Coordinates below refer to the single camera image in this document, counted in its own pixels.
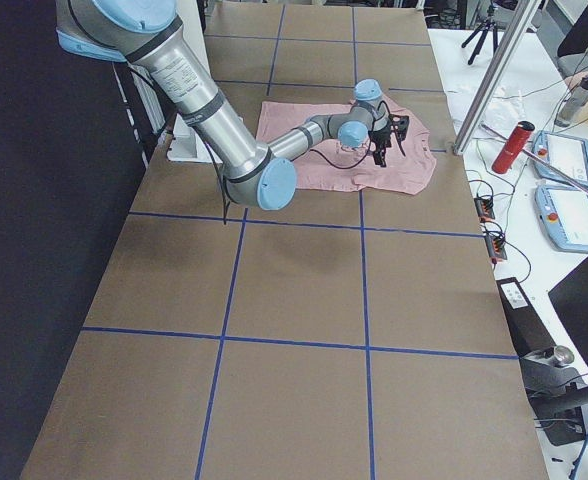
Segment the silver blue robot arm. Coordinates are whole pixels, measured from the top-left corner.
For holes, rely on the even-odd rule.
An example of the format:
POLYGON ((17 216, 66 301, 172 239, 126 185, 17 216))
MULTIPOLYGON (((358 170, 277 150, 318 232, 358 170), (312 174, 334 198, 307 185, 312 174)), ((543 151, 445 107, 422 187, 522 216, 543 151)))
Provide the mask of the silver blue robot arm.
POLYGON ((345 114, 315 115, 265 143, 256 140, 183 37, 183 21, 173 1, 59 1, 57 35, 67 52, 145 68, 222 160, 218 174, 230 201, 279 210, 293 198, 293 160, 317 144, 335 139, 357 148, 368 143, 382 166, 391 145, 392 121, 377 81, 354 88, 345 114))

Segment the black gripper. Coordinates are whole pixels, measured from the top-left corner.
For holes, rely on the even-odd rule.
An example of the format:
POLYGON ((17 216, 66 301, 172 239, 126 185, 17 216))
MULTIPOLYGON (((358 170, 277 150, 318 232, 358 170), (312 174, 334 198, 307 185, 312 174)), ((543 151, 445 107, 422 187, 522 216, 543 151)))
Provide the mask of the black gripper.
POLYGON ((373 152, 373 159, 375 164, 379 165, 381 168, 387 167, 385 158, 387 148, 391 147, 391 135, 392 128, 389 125, 371 132, 371 141, 373 142, 376 149, 373 152))

